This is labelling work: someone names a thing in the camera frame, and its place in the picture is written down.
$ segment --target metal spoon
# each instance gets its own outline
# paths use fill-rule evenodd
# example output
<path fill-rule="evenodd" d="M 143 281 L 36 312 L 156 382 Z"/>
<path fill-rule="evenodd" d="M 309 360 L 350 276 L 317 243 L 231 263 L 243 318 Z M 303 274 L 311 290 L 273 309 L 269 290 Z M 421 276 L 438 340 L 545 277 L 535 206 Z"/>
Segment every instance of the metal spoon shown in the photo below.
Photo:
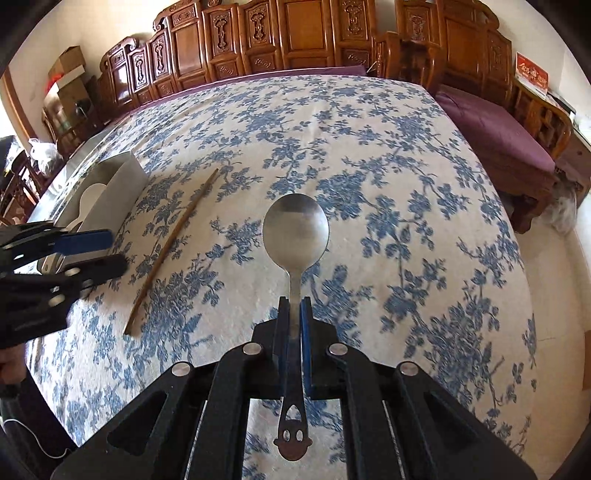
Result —
<path fill-rule="evenodd" d="M 300 287 L 302 274 L 324 253 L 329 240 L 329 223 L 316 201 L 301 193 L 278 199 L 265 215 L 262 238 L 271 259 L 290 277 L 290 335 L 287 351 L 285 386 L 277 438 L 273 443 L 286 460 L 299 460 L 312 440 L 301 384 Z M 300 420 L 287 419 L 294 406 Z"/>

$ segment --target tiled floor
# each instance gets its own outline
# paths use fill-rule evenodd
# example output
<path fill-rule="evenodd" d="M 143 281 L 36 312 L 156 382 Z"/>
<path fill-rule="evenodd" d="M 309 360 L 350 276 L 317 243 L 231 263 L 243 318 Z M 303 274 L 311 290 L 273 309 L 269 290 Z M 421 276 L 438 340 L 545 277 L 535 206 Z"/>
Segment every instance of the tiled floor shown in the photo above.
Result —
<path fill-rule="evenodd" d="M 546 480 L 589 421 L 591 390 L 582 391 L 584 331 L 589 328 L 585 327 L 586 310 L 577 282 L 577 265 L 582 259 L 572 251 L 573 238 L 562 237 L 541 222 L 525 235 L 517 235 L 517 240 L 530 284 L 538 340 L 538 387 L 524 459 L 539 480 Z"/>

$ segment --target plastic bag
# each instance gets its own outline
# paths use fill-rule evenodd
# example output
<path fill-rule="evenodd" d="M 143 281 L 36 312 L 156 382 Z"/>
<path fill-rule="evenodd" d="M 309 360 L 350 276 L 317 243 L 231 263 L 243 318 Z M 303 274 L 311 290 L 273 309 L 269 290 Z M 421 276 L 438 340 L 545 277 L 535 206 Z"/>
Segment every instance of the plastic bag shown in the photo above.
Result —
<path fill-rule="evenodd" d="M 39 171 L 46 177 L 50 177 L 58 163 L 63 161 L 57 146 L 53 143 L 40 142 L 38 138 L 29 138 L 29 143 L 32 147 L 29 155 L 39 165 Z"/>
<path fill-rule="evenodd" d="M 561 235 L 566 235 L 577 222 L 577 193 L 573 187 L 558 182 L 554 185 L 553 196 L 554 201 L 546 207 L 540 218 Z"/>

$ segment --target bedspread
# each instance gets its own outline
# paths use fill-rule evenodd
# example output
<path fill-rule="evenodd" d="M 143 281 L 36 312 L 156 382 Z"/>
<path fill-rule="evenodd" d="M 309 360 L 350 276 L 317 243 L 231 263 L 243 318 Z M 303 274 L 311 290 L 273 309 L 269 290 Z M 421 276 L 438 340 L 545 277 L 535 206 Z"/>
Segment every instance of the bedspread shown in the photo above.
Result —
<path fill-rule="evenodd" d="M 412 359 L 521 454 L 535 379 L 535 323 L 518 245 L 466 141 L 419 86 L 365 77 L 256 80 L 189 93 L 123 120 L 69 181 L 131 150 L 149 173 L 114 251 L 128 273 L 33 341 L 28 364 L 82 444 L 174 362 L 217 361 L 276 314 L 286 274 L 262 220 L 289 192 L 315 198 L 328 251 L 303 277 L 314 316 L 373 361 Z M 214 168 L 213 190 L 122 331 L 165 239 Z M 56 218 L 63 199 L 56 202 Z M 337 401 L 306 401 L 314 443 L 296 463 L 273 445 L 278 401 L 253 401 L 244 478 L 345 478 Z"/>

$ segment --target wooden chopstick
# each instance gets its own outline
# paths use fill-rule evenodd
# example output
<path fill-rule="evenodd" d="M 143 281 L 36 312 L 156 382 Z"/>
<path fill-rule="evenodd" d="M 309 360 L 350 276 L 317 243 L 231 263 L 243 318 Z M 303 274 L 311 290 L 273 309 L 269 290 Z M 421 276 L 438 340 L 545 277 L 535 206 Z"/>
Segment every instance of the wooden chopstick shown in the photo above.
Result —
<path fill-rule="evenodd" d="M 142 302 L 144 301 L 145 296 L 148 294 L 148 291 L 150 290 L 150 288 L 152 286 L 152 282 L 156 278 L 156 274 L 158 273 L 160 266 L 164 262 L 164 258 L 166 258 L 166 255 L 168 254 L 170 247 L 173 246 L 174 240 L 176 239 L 177 235 L 184 227 L 184 224 L 189 219 L 189 216 L 195 210 L 195 207 L 199 203 L 199 200 L 201 200 L 201 198 L 203 198 L 203 196 L 209 190 L 209 187 L 212 185 L 218 171 L 219 171 L 219 169 L 216 168 L 215 171 L 211 174 L 211 176 L 207 179 L 207 181 L 203 185 L 203 188 L 199 191 L 199 194 L 189 204 L 187 209 L 184 211 L 183 216 L 180 218 L 180 220 L 174 226 L 174 230 L 166 239 L 166 243 L 164 244 L 164 246 L 162 247 L 162 250 L 158 254 L 158 258 L 156 259 L 156 262 L 154 262 L 154 265 L 152 266 L 152 270 L 150 270 L 150 273 L 148 274 L 148 278 L 146 278 L 146 280 L 144 282 L 144 286 L 142 287 L 141 291 L 139 292 L 139 296 L 134 303 L 134 308 L 131 309 L 131 313 L 129 314 L 129 319 L 127 320 L 127 323 L 125 324 L 125 330 L 123 332 L 125 335 L 131 334 L 131 327 L 134 324 L 135 316 L 137 315 L 139 307 L 142 305 Z"/>

